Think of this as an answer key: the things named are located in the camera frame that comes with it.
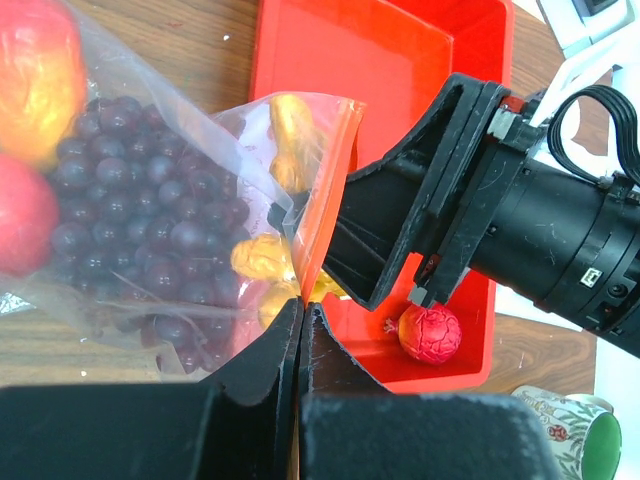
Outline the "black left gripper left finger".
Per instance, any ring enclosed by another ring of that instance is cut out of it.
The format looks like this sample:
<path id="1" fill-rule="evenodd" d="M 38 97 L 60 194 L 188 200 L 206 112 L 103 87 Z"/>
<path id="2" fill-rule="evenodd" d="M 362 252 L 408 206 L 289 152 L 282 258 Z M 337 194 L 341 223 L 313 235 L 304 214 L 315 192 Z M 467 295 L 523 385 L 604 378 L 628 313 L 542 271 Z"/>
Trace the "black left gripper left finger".
<path id="1" fill-rule="evenodd" d="M 284 479 L 303 321 L 268 330 L 197 383 L 7 387 L 5 479 Z"/>

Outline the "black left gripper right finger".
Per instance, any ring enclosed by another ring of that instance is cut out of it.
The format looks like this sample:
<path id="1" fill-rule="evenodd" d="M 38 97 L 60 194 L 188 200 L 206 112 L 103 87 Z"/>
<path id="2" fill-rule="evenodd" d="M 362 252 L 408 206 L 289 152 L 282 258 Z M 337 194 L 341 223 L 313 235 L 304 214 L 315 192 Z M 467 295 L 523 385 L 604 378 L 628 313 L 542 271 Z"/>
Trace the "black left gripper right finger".
<path id="1" fill-rule="evenodd" d="M 308 307 L 300 340 L 303 479 L 557 479 L 540 425 L 492 394 L 393 394 Z"/>

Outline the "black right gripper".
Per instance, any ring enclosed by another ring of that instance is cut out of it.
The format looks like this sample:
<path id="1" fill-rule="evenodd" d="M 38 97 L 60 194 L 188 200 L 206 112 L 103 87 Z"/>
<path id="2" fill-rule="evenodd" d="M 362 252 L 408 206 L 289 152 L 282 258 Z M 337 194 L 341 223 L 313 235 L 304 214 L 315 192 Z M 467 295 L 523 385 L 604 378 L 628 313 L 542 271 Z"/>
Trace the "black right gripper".
<path id="1" fill-rule="evenodd" d="M 546 125 L 506 105 L 488 124 L 487 83 L 451 75 L 393 148 L 348 175 L 325 270 L 373 311 L 417 253 L 417 305 L 447 303 L 472 269 L 637 355 L 638 116 L 612 87 L 582 95 L 613 122 L 621 168 L 608 177 L 578 167 L 561 139 L 577 94 Z"/>

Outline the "yellow orange segments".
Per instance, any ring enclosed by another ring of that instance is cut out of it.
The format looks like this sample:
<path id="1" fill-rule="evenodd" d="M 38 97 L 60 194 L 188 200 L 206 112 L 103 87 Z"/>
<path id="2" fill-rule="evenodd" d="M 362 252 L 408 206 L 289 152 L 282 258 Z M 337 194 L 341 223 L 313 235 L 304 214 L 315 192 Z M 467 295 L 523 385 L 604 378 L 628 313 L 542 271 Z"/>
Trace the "yellow orange segments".
<path id="1" fill-rule="evenodd" d="M 328 94 L 284 92 L 217 120 L 245 151 L 239 179 L 250 208 L 250 237 L 231 253 L 232 269 L 246 283 L 245 308 L 267 329 L 290 299 L 348 299 L 320 260 L 337 219 L 361 104 Z"/>

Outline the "clear zip top bag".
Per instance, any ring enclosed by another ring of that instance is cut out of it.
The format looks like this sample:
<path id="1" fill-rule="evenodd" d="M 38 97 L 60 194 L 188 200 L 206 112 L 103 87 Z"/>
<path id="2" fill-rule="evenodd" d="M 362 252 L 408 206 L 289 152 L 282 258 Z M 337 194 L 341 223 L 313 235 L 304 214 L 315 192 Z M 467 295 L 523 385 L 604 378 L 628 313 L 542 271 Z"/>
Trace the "clear zip top bag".
<path id="1" fill-rule="evenodd" d="M 360 103 L 271 94 L 206 115 L 64 1 L 1 5 L 1 312 L 199 380 L 321 269 Z"/>

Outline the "dark purple grape bunch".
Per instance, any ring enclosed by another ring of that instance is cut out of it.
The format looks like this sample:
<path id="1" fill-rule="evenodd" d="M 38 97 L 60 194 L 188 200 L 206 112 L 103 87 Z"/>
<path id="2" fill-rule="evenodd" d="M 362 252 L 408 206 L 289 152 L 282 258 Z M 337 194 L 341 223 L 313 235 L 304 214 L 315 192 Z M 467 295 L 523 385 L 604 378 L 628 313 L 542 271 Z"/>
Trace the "dark purple grape bunch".
<path id="1" fill-rule="evenodd" d="M 240 306 L 231 253 L 249 236 L 236 176 L 130 96 L 91 100 L 57 151 L 48 270 L 79 294 L 87 331 L 154 350 L 171 375 L 220 368 Z"/>

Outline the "red apple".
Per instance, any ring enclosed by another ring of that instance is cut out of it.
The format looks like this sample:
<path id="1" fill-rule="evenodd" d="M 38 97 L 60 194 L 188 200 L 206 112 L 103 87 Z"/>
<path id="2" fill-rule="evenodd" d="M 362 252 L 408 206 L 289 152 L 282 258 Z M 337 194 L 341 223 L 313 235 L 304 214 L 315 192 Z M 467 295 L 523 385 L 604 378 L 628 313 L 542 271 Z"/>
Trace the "red apple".
<path id="1" fill-rule="evenodd" d="M 47 265 L 50 237 L 59 224 L 59 205 L 37 170 L 1 155 L 1 272 L 26 276 Z"/>

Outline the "red yellow mango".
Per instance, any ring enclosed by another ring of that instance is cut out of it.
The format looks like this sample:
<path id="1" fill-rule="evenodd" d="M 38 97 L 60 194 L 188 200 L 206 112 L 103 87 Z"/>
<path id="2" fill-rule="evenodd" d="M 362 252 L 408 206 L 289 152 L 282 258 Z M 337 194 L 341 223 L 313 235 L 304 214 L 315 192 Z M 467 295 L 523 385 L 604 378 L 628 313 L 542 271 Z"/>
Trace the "red yellow mango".
<path id="1" fill-rule="evenodd" d="M 47 172 L 87 98 L 78 23 L 61 1 L 1 3 L 1 151 Z"/>

